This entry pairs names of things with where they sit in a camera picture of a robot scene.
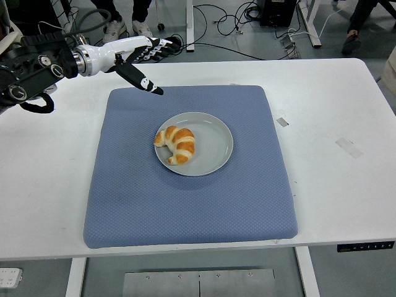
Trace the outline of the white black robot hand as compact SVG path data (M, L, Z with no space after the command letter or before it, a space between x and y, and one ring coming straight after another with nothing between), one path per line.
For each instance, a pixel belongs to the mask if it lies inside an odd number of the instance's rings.
M82 76L93 76L99 72L115 71L134 87L163 95L135 63L158 61L179 51L181 42L176 37L152 38L136 36L111 41L103 46L79 45L75 49L78 72Z

